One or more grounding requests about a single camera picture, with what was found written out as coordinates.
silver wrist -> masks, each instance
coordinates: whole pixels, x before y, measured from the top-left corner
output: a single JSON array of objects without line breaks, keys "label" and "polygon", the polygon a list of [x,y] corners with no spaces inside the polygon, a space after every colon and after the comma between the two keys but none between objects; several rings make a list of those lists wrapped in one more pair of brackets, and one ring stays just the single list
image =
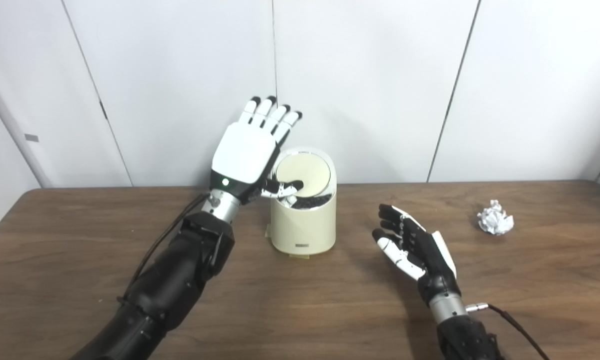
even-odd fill
[{"label": "silver wrist", "polygon": [[455,316],[467,315],[462,298],[455,292],[437,294],[428,303],[428,307],[438,324]]},{"label": "silver wrist", "polygon": [[238,213],[238,209],[240,209],[240,205],[240,200],[235,196],[226,191],[213,189],[206,199],[202,211],[212,214],[227,224],[231,224]]}]

crumpled paper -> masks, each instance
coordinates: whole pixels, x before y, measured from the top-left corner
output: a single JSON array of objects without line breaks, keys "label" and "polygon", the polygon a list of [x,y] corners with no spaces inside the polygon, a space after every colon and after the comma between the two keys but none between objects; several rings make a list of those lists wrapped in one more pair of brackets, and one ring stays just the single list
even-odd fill
[{"label": "crumpled paper", "polygon": [[513,216],[506,216],[497,200],[492,200],[491,207],[482,210],[478,218],[478,225],[487,233],[502,235],[513,228]]}]

black robotic arm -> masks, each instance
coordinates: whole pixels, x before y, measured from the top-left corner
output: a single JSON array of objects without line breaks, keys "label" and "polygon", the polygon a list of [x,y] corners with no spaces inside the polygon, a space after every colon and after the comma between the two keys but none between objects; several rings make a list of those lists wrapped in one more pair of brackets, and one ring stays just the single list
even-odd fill
[{"label": "black robotic arm", "polygon": [[446,360],[503,360],[495,335],[467,313],[455,280],[455,265],[439,232],[432,234],[403,210],[380,205],[380,226],[373,238],[389,259],[414,280],[437,322]]},{"label": "black robotic arm", "polygon": [[[302,189],[301,181],[268,178],[288,132],[302,116],[288,105],[269,115],[274,104],[272,96],[247,103],[213,156],[210,193],[185,209],[169,246],[133,277],[114,317],[72,360],[148,359],[167,332],[182,323],[206,282],[222,271],[233,248],[231,223],[239,207],[258,196],[282,198]],[[202,202],[199,212],[190,213]]]}]

cream trash can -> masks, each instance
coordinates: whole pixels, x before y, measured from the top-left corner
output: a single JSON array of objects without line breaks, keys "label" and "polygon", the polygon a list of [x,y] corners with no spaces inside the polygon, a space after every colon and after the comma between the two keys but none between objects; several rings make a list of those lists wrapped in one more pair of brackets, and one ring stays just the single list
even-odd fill
[{"label": "cream trash can", "polygon": [[291,148],[277,158],[272,174],[280,182],[302,180],[293,196],[271,201],[271,242],[290,255],[324,253],[336,242],[336,169],[315,148]]}]

black cable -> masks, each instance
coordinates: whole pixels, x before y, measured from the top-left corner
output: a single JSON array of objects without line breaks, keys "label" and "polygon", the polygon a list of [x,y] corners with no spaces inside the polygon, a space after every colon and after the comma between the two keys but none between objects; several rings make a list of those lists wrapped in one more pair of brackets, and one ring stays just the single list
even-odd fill
[{"label": "black cable", "polygon": [[535,340],[533,340],[531,335],[529,335],[524,330],[522,325],[518,324],[517,321],[515,321],[515,319],[513,319],[513,317],[510,314],[508,314],[508,312],[505,312],[504,310],[501,310],[498,307],[491,305],[490,303],[488,304],[488,306],[489,309],[494,310],[494,312],[500,314],[500,316],[503,317],[504,320],[508,321],[508,323],[510,323],[516,330],[518,330],[531,343],[531,346],[533,346],[533,348],[536,351],[538,351],[538,353],[544,360],[549,360],[549,357],[546,355],[546,353],[544,353],[544,351],[542,351],[540,346],[535,342]]},{"label": "black cable", "polygon": [[135,280],[137,280],[139,278],[140,274],[142,273],[142,270],[144,270],[144,267],[146,266],[146,263],[149,261],[149,259],[151,258],[151,255],[153,255],[153,253],[158,248],[158,246],[160,246],[162,241],[164,241],[164,239],[174,230],[174,228],[176,226],[178,226],[179,222],[182,221],[182,219],[186,216],[186,214],[188,214],[191,210],[195,209],[197,207],[197,205],[199,205],[202,201],[206,200],[206,198],[208,198],[208,196],[209,196],[209,193],[199,194],[197,196],[197,198],[195,198],[192,202],[190,202],[188,205],[186,205],[184,210],[182,210],[182,212],[178,215],[178,217],[176,217],[176,219],[169,225],[169,227],[166,230],[164,230],[162,235],[160,235],[160,237],[155,239],[155,241],[153,242],[153,245],[151,245],[149,250],[146,251],[144,258],[142,259],[142,261],[140,261],[140,264],[138,265],[138,268],[135,270],[135,273],[133,274],[131,281],[126,286],[126,290],[124,290],[124,296],[122,297],[123,299],[126,299],[126,296],[128,296],[129,290],[131,289],[131,285],[133,285],[133,283],[135,283]]}]

